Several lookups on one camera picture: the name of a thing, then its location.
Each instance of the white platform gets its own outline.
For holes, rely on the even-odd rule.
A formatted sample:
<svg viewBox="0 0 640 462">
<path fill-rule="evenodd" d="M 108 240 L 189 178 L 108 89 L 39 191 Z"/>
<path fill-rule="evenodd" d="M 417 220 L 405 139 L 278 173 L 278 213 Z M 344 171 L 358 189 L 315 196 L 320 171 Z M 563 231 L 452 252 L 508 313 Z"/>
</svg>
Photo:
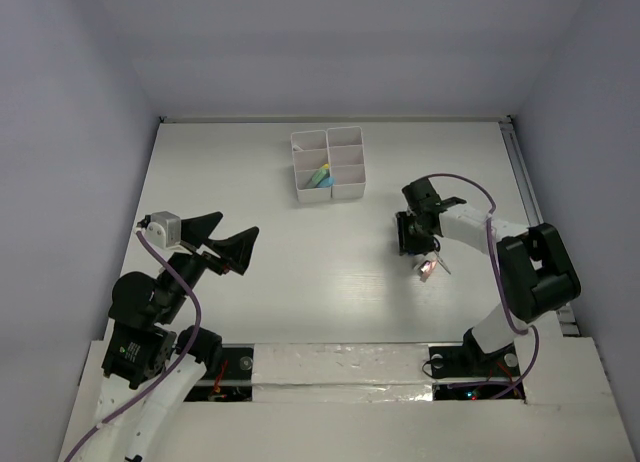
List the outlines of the white platform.
<svg viewBox="0 0 640 462">
<path fill-rule="evenodd" d="M 225 342 L 453 341 L 498 303 L 488 259 L 457 242 L 443 241 L 453 275 L 439 269 L 422 284 L 410 259 L 397 255 L 394 225 L 406 208 L 402 187 L 433 172 L 476 180 L 495 197 L 498 217 L 526 223 L 498 124 L 342 125 L 356 123 L 367 147 L 364 198 L 314 206 L 296 200 L 290 135 L 335 123 L 160 126 L 136 220 L 161 210 L 183 218 L 222 211 L 214 236 L 260 228 L 244 277 L 206 274 L 196 288 L 203 326 Z M 443 197 L 488 207 L 463 182 L 435 185 Z M 134 238 L 123 272 L 133 270 L 158 270 Z M 187 302 L 172 328 L 193 317 Z"/>
<path fill-rule="evenodd" d="M 499 217 L 526 223 L 496 123 L 358 123 L 367 145 L 364 198 L 300 205 L 289 136 L 330 125 L 161 125 L 137 219 L 220 210 L 219 237 L 260 227 L 246 276 L 208 274 L 196 292 L 203 325 L 225 342 L 285 345 L 256 346 L 254 382 L 266 387 L 256 401 L 183 404 L 155 462 L 633 461 L 593 342 L 563 338 L 555 314 L 537 323 L 541 352 L 525 381 L 527 404 L 425 401 L 422 344 L 360 346 L 346 357 L 335 345 L 289 345 L 460 340 L 497 304 L 488 260 L 455 242 L 443 242 L 452 276 L 440 270 L 426 284 L 411 276 L 393 225 L 405 184 L 431 172 L 463 174 L 494 195 Z M 436 187 L 486 207 L 461 182 Z M 158 270 L 133 239 L 123 272 L 132 270 Z M 173 328 L 192 321 L 187 302 Z M 516 348 L 527 365 L 531 339 Z M 63 454 L 91 425 L 104 350 L 105 342 L 92 345 Z M 375 363 L 378 350 L 392 356 Z M 369 384 L 392 387 L 395 402 L 354 395 Z M 407 391 L 424 397 L 397 402 Z M 332 402 L 310 403 L 323 400 Z"/>
</svg>

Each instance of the white wall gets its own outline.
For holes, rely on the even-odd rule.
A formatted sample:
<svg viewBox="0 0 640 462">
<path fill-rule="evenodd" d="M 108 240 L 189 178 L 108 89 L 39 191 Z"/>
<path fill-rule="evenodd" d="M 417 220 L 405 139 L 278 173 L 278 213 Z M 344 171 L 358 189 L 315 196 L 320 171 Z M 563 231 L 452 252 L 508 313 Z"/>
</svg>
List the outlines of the white wall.
<svg viewBox="0 0 640 462">
<path fill-rule="evenodd" d="M 56 460 L 157 117 L 99 0 L 0 0 L 0 460 Z"/>
<path fill-rule="evenodd" d="M 163 115 L 503 115 L 581 0 L 103 0 Z"/>
<path fill-rule="evenodd" d="M 640 456 L 640 0 L 585 0 L 518 113 L 545 220 L 573 256 L 573 304 Z"/>
</svg>

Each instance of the purple cable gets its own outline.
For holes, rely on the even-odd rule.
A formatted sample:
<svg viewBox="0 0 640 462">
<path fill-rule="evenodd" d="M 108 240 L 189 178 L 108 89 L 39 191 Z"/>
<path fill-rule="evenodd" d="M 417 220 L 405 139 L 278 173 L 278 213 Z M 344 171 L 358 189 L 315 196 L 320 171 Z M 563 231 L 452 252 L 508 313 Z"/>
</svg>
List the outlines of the purple cable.
<svg viewBox="0 0 640 462">
<path fill-rule="evenodd" d="M 191 332 L 191 337 L 189 337 L 189 340 L 184 346 L 184 349 L 182 350 L 180 355 L 178 355 L 178 358 L 173 362 L 173 364 L 171 364 L 167 368 L 167 370 L 165 370 L 153 382 L 151 382 L 151 384 L 149 384 L 149 386 L 146 389 L 144 389 L 138 395 L 133 397 L 129 402 L 124 404 L 122 407 L 114 410 L 111 414 L 107 415 L 104 419 L 100 421 L 98 425 L 95 425 L 86 434 L 84 434 L 84 436 L 78 441 L 78 443 L 73 447 L 73 449 L 71 449 L 71 451 L 69 452 L 69 455 L 67 455 L 67 457 L 64 459 L 64 462 L 71 462 L 73 458 L 76 456 L 76 454 L 80 451 L 82 446 L 84 446 L 84 444 L 86 444 L 87 441 L 91 437 L 93 437 L 96 432 L 98 432 L 101 425 L 108 424 L 119 415 L 122 415 L 124 412 L 129 410 L 131 407 L 133 407 L 142 399 L 144 399 L 147 395 L 149 395 L 158 385 L 160 385 L 162 381 L 166 379 L 169 376 L 169 374 L 176 369 L 178 364 L 180 364 L 180 362 L 182 362 L 182 360 L 187 356 L 187 354 L 189 353 L 189 350 L 193 346 L 193 343 L 196 341 L 196 337 L 198 336 L 198 330 L 200 329 L 200 322 L 202 320 L 202 309 L 200 307 L 200 302 L 198 301 L 196 294 L 193 292 L 193 289 L 191 289 L 191 287 L 189 287 L 189 285 L 184 281 L 184 279 L 180 277 L 180 274 L 178 274 L 178 272 L 176 272 L 175 269 L 171 267 L 169 263 L 166 260 L 164 260 L 160 256 L 160 254 L 158 254 L 153 249 L 153 247 L 151 247 L 149 242 L 147 242 L 146 239 L 144 238 L 144 235 L 142 235 L 142 232 L 137 231 L 136 237 L 138 238 L 142 246 L 146 249 L 146 251 L 149 252 L 149 254 L 151 254 L 151 256 L 154 259 L 156 259 L 158 263 L 162 265 L 162 267 L 167 272 L 169 272 L 169 274 L 171 274 L 171 276 L 176 280 L 176 282 L 178 282 L 178 284 L 180 284 L 180 287 L 184 289 L 184 291 L 187 293 L 187 295 L 193 302 L 193 306 L 196 309 L 196 321 L 193 324 L 193 332 Z"/>
<path fill-rule="evenodd" d="M 487 231 L 487 246 L 489 249 L 489 259 L 491 260 L 491 268 L 493 269 L 493 276 L 496 280 L 496 285 L 498 286 L 498 294 L 500 294 L 500 304 L 502 305 L 502 310 L 504 311 L 504 316 L 507 319 L 507 324 L 509 324 L 509 328 L 518 335 L 526 335 L 529 333 L 528 329 L 518 329 L 516 327 L 516 325 L 513 322 L 513 318 L 511 316 L 511 311 L 509 310 L 509 306 L 507 305 L 507 298 L 504 295 L 504 287 L 502 287 L 502 280 L 500 279 L 500 269 L 498 268 L 498 260 L 496 257 L 496 250 L 494 247 L 494 240 L 493 240 L 493 231 L 492 231 L 492 225 L 491 225 L 491 221 L 492 221 L 492 217 L 493 217 L 493 213 L 496 211 L 496 202 L 493 199 L 493 197 L 491 196 L 491 194 L 489 193 L 489 191 L 487 189 L 485 189 L 484 187 L 482 187 L 480 184 L 478 184 L 477 182 L 468 179 L 466 177 L 463 177 L 461 175 L 457 175 L 457 174 L 449 174 L 449 173 L 439 173 L 439 174 L 431 174 L 431 175 L 427 175 L 428 179 L 431 178 L 435 178 L 435 177 L 448 177 L 451 179 L 458 179 L 458 180 L 462 180 L 464 182 L 467 182 L 468 184 L 473 185 L 475 188 L 477 188 L 480 192 L 482 192 L 484 194 L 484 196 L 487 198 L 487 200 L 489 201 L 489 203 L 491 204 L 491 208 L 489 209 L 488 212 L 488 216 L 487 216 L 487 223 L 486 223 L 486 231 Z M 538 329 L 532 325 L 531 326 L 531 330 L 533 331 L 533 335 L 534 335 L 534 349 L 533 349 L 533 356 L 531 357 L 531 362 L 529 362 L 529 366 L 527 367 L 527 369 L 522 373 L 522 375 L 520 376 L 520 378 L 518 380 L 516 380 L 513 384 L 508 384 L 509 385 L 506 389 L 504 389 L 502 392 L 490 397 L 491 399 L 499 399 L 500 397 L 502 397 L 505 394 L 508 394 L 509 392 L 511 392 L 512 390 L 517 390 L 518 385 L 520 385 L 520 383 L 522 383 L 522 381 L 524 380 L 524 378 L 529 375 L 529 372 L 531 372 L 531 369 L 533 369 L 533 365 L 536 363 L 536 360 L 538 359 L 538 351 L 540 349 L 540 334 L 538 333 Z M 452 387 L 478 387 L 479 385 L 505 385 L 505 382 L 495 382 L 495 381 L 486 381 L 484 383 L 478 384 L 478 383 L 474 383 L 474 382 L 463 382 L 463 383 L 455 383 L 455 384 L 449 384 L 448 387 L 452 388 Z"/>
</svg>

